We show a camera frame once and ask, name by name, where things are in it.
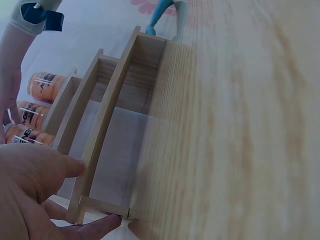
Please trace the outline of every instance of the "blue figurine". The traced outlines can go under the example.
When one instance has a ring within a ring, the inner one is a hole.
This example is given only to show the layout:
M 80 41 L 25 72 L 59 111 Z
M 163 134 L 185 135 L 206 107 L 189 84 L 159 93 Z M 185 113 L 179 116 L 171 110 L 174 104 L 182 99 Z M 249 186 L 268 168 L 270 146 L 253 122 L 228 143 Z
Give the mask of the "blue figurine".
M 188 4 L 185 0 L 159 0 L 159 3 L 153 12 L 150 24 L 146 27 L 145 32 L 147 34 L 156 35 L 155 25 L 164 14 L 165 10 L 172 4 L 174 4 L 177 13 L 175 38 L 181 35 L 188 16 Z

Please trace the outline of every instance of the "blue strap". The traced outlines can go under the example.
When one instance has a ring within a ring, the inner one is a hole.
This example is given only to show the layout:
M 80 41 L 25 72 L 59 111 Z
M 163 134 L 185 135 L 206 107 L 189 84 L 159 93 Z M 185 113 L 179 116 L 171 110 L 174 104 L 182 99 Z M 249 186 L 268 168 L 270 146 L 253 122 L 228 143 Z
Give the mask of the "blue strap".
M 44 31 L 62 32 L 65 16 L 60 12 L 45 11 L 41 5 L 35 8 L 36 5 L 36 2 L 28 2 L 21 5 L 23 19 L 31 24 L 40 24 L 45 21 Z

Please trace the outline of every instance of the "white surface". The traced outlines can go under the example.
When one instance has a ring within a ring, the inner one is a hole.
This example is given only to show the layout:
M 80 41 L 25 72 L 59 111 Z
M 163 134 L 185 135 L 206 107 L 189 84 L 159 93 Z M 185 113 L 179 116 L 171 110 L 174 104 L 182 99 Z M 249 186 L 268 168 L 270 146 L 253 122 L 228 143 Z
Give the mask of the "white surface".
M 15 4 L 0 2 L 0 34 L 6 27 L 8 16 Z M 151 15 L 141 14 L 142 5 L 154 0 L 64 0 L 58 9 L 65 14 L 63 32 L 44 32 L 30 47 L 22 63 L 22 82 L 18 100 L 32 101 L 27 94 L 29 78 L 36 72 L 48 72 L 67 76 L 76 67 L 83 76 L 97 50 L 119 58 L 136 25 L 142 31 L 149 24 Z M 157 35 L 172 39 L 176 31 L 176 18 L 164 15 L 156 25 Z M 77 132 L 70 155 L 80 158 L 99 104 L 89 102 Z M 142 114 L 116 109 L 100 156 L 91 197 L 108 200 L 115 204 L 129 204 L 133 177 L 138 161 L 138 150 L 146 117 Z M 70 197 L 74 179 L 65 181 L 59 194 Z M 116 231 L 108 234 L 108 240 L 136 240 L 137 238 L 123 223 Z

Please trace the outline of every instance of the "orange jar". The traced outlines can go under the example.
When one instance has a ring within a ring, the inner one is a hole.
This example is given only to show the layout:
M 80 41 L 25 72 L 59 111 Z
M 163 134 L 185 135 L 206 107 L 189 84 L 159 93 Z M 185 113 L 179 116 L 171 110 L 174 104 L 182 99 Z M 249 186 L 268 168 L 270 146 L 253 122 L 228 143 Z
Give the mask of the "orange jar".
M 55 136 L 45 132 L 34 130 L 22 124 L 9 123 L 4 128 L 5 143 L 25 143 L 38 144 L 46 147 L 51 147 Z
M 20 101 L 17 106 L 22 124 L 35 130 L 41 130 L 50 108 L 29 101 Z
M 37 72 L 30 78 L 27 92 L 36 100 L 53 103 L 65 79 L 65 76 Z

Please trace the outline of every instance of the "wooden panel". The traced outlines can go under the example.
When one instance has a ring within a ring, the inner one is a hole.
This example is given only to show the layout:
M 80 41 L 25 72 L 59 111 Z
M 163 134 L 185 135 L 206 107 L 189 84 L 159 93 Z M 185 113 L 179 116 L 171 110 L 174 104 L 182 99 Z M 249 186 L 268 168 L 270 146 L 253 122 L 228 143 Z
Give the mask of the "wooden panel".
M 139 33 L 134 47 L 132 62 L 157 68 L 166 40 L 145 33 Z
M 113 61 L 103 60 L 99 64 L 98 81 L 103 84 L 108 84 L 112 73 L 115 70 Z M 155 82 L 156 69 L 150 66 L 145 66 L 137 63 L 131 63 L 128 73 L 124 79 L 124 83 L 141 89 L 149 90 Z
M 129 208 L 125 206 L 119 206 L 108 202 L 93 199 L 88 196 L 81 196 L 80 205 L 84 208 L 90 208 L 105 214 L 117 214 L 123 218 L 127 218 L 129 214 Z
M 79 87 L 77 88 L 56 134 L 52 147 L 64 155 L 69 154 L 81 118 L 85 112 L 91 93 L 97 83 L 98 60 L 103 53 L 103 49 L 100 49 L 97 52 Z
M 130 228 L 320 239 L 320 1 L 189 1 L 164 55 Z
M 42 131 L 56 135 L 60 124 L 65 116 L 68 105 L 70 104 L 80 81 L 82 79 L 77 76 L 77 70 L 73 69 L 65 82 L 61 86 L 58 95 L 56 96 L 50 111 L 45 117 L 45 120 L 41 126 Z
M 108 85 L 98 82 L 94 87 L 90 100 L 100 103 L 104 97 L 107 87 Z M 139 87 L 123 84 L 115 106 L 137 113 L 142 113 L 147 101 L 148 92 L 148 90 Z
M 105 135 L 112 117 L 112 113 L 116 106 L 120 90 L 124 83 L 129 65 L 131 62 L 133 47 L 135 45 L 140 27 L 136 27 L 126 45 L 120 60 L 112 74 L 111 80 L 105 91 L 100 108 L 92 125 L 82 159 L 87 165 L 87 171 L 76 178 L 70 204 L 68 208 L 67 218 L 71 222 L 82 223 L 84 219 L 84 211 L 79 206 L 80 197 L 89 196 L 92 181 L 95 175 L 101 148 L 104 143 Z

